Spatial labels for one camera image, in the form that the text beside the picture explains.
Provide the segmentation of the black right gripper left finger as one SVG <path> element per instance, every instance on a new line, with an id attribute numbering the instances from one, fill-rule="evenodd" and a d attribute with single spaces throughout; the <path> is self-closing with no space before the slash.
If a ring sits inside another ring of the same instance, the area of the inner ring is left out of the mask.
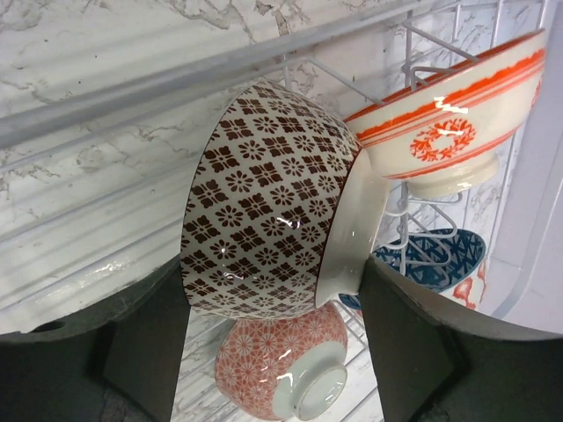
<path id="1" fill-rule="evenodd" d="M 179 262 L 1 337 L 3 421 L 168 421 L 190 307 Z"/>

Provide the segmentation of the orange floral bowl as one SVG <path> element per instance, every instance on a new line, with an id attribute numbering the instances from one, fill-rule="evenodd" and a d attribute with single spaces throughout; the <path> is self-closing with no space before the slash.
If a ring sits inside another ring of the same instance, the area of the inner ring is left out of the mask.
<path id="1" fill-rule="evenodd" d="M 486 182 L 496 148 L 526 121 L 541 91 L 545 29 L 464 60 L 346 118 L 376 174 L 422 199 Z"/>

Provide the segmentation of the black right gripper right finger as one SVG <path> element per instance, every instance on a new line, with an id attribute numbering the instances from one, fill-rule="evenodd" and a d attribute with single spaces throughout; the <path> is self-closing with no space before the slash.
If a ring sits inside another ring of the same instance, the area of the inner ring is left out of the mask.
<path id="1" fill-rule="evenodd" d="M 483 315 L 369 258 L 363 321 L 386 421 L 560 421 L 562 337 Z"/>

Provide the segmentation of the grey floral bowl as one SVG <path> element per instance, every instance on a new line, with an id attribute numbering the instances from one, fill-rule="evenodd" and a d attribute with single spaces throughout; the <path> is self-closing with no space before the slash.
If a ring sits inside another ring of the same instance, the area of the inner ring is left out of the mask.
<path id="1" fill-rule="evenodd" d="M 216 357 L 216 386 L 255 418 L 310 421 L 342 393 L 346 357 L 346 325 L 330 302 L 291 319 L 240 319 Z"/>

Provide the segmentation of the blue triangle pattern bowl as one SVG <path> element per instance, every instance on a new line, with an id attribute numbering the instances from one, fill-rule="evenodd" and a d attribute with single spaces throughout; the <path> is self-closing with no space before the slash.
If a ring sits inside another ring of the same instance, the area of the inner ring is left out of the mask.
<path id="1" fill-rule="evenodd" d="M 381 246 L 374 252 L 392 269 L 405 264 L 412 282 L 476 310 L 486 290 L 486 242 L 466 229 L 433 229 L 411 236 L 404 251 Z"/>

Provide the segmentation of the brown lattice bowl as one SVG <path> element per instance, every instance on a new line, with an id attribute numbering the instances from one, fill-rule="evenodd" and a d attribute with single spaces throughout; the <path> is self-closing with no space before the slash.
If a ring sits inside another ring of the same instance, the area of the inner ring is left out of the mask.
<path id="1" fill-rule="evenodd" d="M 249 86 L 218 121 L 186 202 L 189 304 L 281 319 L 356 294 L 389 193 L 341 120 L 279 84 Z"/>

